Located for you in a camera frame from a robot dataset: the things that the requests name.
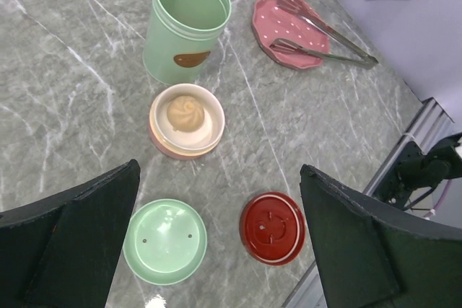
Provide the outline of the green round lid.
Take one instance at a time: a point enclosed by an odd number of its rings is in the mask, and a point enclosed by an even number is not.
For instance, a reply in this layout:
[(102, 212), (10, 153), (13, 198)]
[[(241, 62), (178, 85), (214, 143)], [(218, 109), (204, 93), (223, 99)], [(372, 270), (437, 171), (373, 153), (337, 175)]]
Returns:
[(123, 243), (127, 265), (141, 280), (169, 286), (191, 277), (207, 249), (205, 223), (185, 202), (163, 198), (132, 217)]

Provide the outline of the beige steamed bun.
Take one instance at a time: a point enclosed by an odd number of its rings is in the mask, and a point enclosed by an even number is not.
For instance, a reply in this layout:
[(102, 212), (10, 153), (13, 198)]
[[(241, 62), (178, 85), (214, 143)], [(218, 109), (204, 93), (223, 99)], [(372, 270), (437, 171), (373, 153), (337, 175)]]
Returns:
[(195, 97), (182, 95), (168, 105), (167, 119), (176, 131), (194, 132), (204, 123), (204, 107)]

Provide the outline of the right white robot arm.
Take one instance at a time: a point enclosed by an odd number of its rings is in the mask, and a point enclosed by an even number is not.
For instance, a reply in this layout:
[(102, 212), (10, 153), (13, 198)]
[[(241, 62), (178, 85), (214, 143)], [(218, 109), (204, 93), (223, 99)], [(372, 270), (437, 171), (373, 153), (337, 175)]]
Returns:
[(461, 134), (442, 137), (450, 123), (435, 99), (425, 100), (364, 194), (412, 211), (446, 181), (445, 197), (451, 181), (461, 177)]

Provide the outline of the cream pink bowl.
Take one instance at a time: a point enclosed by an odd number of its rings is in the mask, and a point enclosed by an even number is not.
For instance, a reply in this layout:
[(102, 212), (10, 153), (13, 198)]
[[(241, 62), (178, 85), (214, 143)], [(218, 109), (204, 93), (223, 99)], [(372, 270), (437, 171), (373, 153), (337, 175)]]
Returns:
[(211, 152), (225, 130), (219, 100), (195, 84), (176, 84), (159, 93), (149, 110), (149, 135), (166, 156), (189, 160)]

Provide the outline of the red round lid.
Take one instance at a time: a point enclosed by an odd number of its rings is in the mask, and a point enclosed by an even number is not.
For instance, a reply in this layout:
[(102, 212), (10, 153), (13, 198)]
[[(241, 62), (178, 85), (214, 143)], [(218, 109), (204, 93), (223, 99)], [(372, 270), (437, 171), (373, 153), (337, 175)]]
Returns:
[(304, 245), (305, 219), (293, 199), (270, 191), (246, 203), (240, 215), (239, 232), (244, 247), (257, 261), (286, 265), (299, 255)]

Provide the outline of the metal tongs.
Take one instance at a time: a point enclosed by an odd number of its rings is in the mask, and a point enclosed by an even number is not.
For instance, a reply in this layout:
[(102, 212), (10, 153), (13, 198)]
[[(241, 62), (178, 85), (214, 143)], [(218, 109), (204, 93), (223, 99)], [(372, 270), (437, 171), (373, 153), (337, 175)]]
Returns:
[(358, 56), (359, 59), (338, 56), (332, 53), (323, 53), (321, 51), (305, 48), (304, 46), (286, 38), (275, 39), (270, 45), (273, 50), (284, 54), (303, 53), (323, 60), (338, 61), (341, 63), (351, 64), (367, 70), (372, 69), (378, 65), (378, 60), (376, 57), (371, 56), (369, 53), (354, 44), (333, 27), (326, 24), (303, 0), (276, 0), (276, 3), (279, 9), (282, 9), (285, 12), (294, 15), (295, 17), (306, 22), (310, 30), (317, 30), (319, 33), (322, 33), (326, 37), (333, 39), (339, 45), (343, 46), (354, 55)]

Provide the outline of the green tin canister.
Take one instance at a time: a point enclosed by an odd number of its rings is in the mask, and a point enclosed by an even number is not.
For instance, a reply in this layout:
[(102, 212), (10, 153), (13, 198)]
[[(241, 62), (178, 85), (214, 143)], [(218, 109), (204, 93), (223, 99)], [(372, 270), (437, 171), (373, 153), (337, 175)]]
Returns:
[(192, 83), (232, 11), (230, 0), (152, 0), (142, 60), (166, 85)]

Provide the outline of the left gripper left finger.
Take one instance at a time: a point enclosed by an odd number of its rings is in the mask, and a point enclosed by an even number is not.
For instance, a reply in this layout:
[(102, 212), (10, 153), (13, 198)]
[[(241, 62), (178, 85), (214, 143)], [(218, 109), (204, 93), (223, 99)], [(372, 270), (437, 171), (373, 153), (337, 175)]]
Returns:
[(132, 159), (1, 212), (1, 306), (104, 307), (139, 183)]

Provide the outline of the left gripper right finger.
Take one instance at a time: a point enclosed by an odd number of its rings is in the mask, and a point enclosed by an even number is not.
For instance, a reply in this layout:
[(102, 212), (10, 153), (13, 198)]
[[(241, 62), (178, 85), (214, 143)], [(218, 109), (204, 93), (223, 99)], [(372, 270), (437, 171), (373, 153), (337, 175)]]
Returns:
[(300, 191), (328, 307), (460, 307), (461, 230), (352, 190), (311, 165)]

